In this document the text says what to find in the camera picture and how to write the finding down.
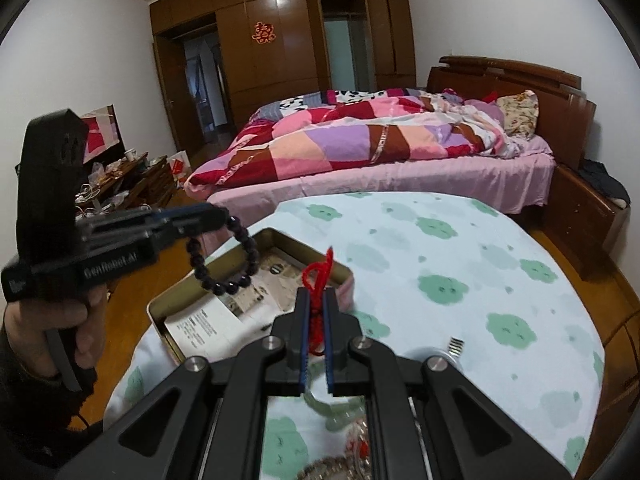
sleeve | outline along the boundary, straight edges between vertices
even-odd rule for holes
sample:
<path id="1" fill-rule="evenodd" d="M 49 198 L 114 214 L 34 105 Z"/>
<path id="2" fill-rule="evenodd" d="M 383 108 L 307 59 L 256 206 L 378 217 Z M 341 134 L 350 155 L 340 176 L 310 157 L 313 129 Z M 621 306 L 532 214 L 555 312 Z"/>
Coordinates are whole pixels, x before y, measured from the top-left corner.
<path id="1" fill-rule="evenodd" d="M 94 371 L 94 383 L 97 379 Z M 0 330 L 0 426 L 28 460 L 51 468 L 68 462 L 102 433 L 102 423 L 86 430 L 68 429 L 90 391 L 70 392 L 59 378 L 29 374 Z"/>

blanket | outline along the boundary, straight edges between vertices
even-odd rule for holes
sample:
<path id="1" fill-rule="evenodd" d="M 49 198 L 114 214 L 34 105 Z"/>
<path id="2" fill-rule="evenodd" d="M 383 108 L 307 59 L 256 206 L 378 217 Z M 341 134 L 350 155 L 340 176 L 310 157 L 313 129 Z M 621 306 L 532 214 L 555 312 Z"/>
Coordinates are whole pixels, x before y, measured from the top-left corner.
<path id="1" fill-rule="evenodd" d="M 280 102 L 277 121 L 263 107 L 228 150 L 191 175 L 188 186 L 213 192 L 388 162 L 518 155 L 487 113 L 444 94 L 414 92 L 301 104 L 287 114 Z"/>

nightstand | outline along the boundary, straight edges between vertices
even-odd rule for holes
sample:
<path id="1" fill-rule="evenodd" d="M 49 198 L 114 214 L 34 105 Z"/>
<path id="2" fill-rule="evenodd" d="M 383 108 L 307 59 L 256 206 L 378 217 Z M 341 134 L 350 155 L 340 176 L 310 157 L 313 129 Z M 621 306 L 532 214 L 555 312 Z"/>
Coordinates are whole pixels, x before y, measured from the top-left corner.
<path id="1" fill-rule="evenodd" d="M 543 231 L 586 279 L 613 247 L 628 213 L 629 207 L 620 209 L 577 173 L 558 165 L 543 212 Z"/>

metal screw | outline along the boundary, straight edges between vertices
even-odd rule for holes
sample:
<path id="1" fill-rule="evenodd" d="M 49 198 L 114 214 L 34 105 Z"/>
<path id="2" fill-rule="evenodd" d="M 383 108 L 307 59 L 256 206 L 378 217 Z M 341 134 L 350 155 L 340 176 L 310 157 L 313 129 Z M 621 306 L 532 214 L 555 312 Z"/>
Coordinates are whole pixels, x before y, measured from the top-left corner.
<path id="1" fill-rule="evenodd" d="M 365 337 L 363 335 L 359 335 L 357 337 L 354 337 L 351 340 L 351 343 L 353 343 L 353 345 L 358 349 L 358 350 L 366 350 L 367 348 L 371 348 L 371 339 L 369 339 L 368 337 Z"/>
<path id="2" fill-rule="evenodd" d="M 267 350 L 277 350 L 282 346 L 282 339 L 274 335 L 268 335 L 262 340 L 262 346 Z"/>
<path id="3" fill-rule="evenodd" d="M 449 363 L 447 363 L 447 360 L 444 357 L 433 356 L 427 359 L 427 366 L 429 367 L 429 370 L 433 372 L 442 372 L 447 369 Z"/>
<path id="4" fill-rule="evenodd" d="M 200 370 L 204 370 L 207 366 L 209 366 L 209 362 L 199 355 L 189 357 L 184 362 L 184 367 L 190 372 L 199 372 Z"/>

person's hand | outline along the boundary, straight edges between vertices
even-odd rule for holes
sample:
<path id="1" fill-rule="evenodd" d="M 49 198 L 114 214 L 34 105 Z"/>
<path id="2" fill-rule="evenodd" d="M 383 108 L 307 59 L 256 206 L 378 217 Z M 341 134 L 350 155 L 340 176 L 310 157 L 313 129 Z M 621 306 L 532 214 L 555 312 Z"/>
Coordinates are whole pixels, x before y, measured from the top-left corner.
<path id="1" fill-rule="evenodd" d="M 4 326 L 9 345 L 22 365 L 38 377 L 55 376 L 58 369 L 49 354 L 45 330 L 77 326 L 76 363 L 81 368 L 93 368 L 104 350 L 106 290 L 102 285 L 88 293 L 88 310 L 78 300 L 9 303 L 4 314 Z"/>

